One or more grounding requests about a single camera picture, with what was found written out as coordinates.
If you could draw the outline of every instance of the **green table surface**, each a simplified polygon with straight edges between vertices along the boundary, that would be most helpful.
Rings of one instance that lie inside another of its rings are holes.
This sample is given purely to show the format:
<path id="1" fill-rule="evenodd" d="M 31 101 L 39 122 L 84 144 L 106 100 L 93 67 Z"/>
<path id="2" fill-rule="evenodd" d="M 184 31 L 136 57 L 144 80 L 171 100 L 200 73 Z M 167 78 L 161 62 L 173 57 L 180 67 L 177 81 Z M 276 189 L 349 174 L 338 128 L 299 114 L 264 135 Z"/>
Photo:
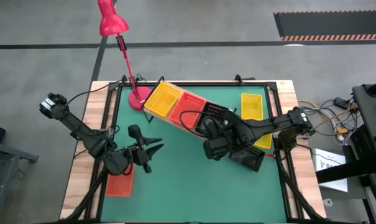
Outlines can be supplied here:
<path id="1" fill-rule="evenodd" d="M 261 94 L 264 119 L 269 117 L 261 86 L 186 86 L 184 89 L 240 114 L 241 94 Z M 130 197 L 107 197 L 102 222 L 285 222 L 282 191 L 274 159 L 266 157 L 258 172 L 228 157 L 208 160 L 203 140 L 158 118 L 151 123 L 128 104 L 123 88 L 114 139 L 119 146 L 134 143 L 127 127 L 138 124 L 142 134 L 162 138 L 150 161 L 152 173 L 136 166 Z"/>

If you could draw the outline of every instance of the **yellow plastic bin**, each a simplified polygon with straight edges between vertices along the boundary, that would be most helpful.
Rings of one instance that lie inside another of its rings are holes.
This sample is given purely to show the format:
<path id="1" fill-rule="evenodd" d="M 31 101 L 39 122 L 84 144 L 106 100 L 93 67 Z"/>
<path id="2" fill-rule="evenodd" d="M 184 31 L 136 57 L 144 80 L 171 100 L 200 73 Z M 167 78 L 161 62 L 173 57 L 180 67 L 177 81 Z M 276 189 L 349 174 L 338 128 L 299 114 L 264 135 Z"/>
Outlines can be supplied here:
<path id="1" fill-rule="evenodd" d="M 242 93 L 241 110 L 242 119 L 262 120 L 264 118 L 262 95 Z"/>
<path id="2" fill-rule="evenodd" d="M 180 95 L 181 90 L 174 85 L 161 82 L 146 101 L 145 107 L 159 116 L 166 118 Z"/>
<path id="3" fill-rule="evenodd" d="M 272 146 L 272 134 L 266 134 L 254 142 L 254 147 L 258 147 L 261 149 L 270 149 Z"/>

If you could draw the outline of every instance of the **red lamp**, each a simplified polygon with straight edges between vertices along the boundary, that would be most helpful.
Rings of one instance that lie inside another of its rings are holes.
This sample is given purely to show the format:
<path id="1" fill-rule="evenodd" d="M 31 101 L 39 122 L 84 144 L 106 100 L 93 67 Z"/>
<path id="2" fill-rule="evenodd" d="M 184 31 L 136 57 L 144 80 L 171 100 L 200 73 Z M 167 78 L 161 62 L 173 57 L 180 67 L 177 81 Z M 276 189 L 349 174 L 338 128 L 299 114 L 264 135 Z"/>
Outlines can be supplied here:
<path id="1" fill-rule="evenodd" d="M 124 59 L 126 60 L 126 65 L 132 86 L 132 91 L 128 96 L 128 102 L 133 109 L 141 110 L 142 104 L 150 94 L 150 88 L 147 88 L 145 86 L 136 87 L 135 85 L 135 80 L 132 76 L 130 63 L 127 57 L 126 46 L 124 45 L 124 41 L 122 41 L 120 36 L 120 33 L 129 30 L 129 26 L 122 17 L 117 15 L 112 0 L 98 0 L 98 6 L 102 14 L 102 20 L 99 25 L 99 34 L 101 34 L 101 36 L 117 34 L 117 40 L 119 42 L 119 45 L 121 46 Z"/>

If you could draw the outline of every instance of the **paper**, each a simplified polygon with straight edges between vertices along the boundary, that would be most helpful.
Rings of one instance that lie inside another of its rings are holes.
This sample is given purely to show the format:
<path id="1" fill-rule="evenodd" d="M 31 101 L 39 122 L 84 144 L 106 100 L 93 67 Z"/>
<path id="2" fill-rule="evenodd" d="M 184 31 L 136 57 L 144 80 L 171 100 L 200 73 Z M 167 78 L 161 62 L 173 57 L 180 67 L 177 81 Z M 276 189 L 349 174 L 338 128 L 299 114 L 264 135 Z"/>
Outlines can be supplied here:
<path id="1" fill-rule="evenodd" d="M 345 164 L 345 156 L 327 152 L 321 149 L 315 149 L 315 159 L 316 171 Z M 319 184 L 319 186 L 348 192 L 347 179 L 322 183 Z"/>

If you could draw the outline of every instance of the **concrete floor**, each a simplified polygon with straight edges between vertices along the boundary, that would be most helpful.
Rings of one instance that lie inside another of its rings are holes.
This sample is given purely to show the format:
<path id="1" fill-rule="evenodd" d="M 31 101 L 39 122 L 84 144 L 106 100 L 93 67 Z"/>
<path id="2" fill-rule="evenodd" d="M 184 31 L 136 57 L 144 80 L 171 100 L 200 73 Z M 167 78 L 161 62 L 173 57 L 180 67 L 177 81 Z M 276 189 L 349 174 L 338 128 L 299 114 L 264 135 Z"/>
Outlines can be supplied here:
<path id="1" fill-rule="evenodd" d="M 376 0 L 121 0 L 116 8 L 131 27 L 126 42 L 265 41 L 279 40 L 273 12 L 376 9 Z M 100 18 L 96 0 L 3 0 L 0 44 L 99 43 Z M 21 162 L 27 178 L 14 181 L 1 223 L 58 218 L 76 143 L 65 127 L 40 114 L 39 103 L 50 91 L 67 98 L 86 91 L 97 53 L 0 50 L 0 126 L 7 130 L 6 144 L 40 155 L 34 165 Z M 161 75 L 169 80 L 231 79 L 237 73 L 259 80 L 289 79 L 298 98 L 318 103 L 348 98 L 352 86 L 376 82 L 376 45 L 130 49 L 128 54 L 134 73 L 148 80 Z M 118 50 L 106 49 L 99 80 L 126 74 L 122 60 Z M 71 105 L 78 116 L 85 100 L 83 96 Z M 340 151 L 332 139 L 316 134 L 310 144 Z M 338 199 L 326 210 L 329 218 L 367 219 L 358 199 L 362 192 L 352 192 L 322 189 L 324 198 Z"/>

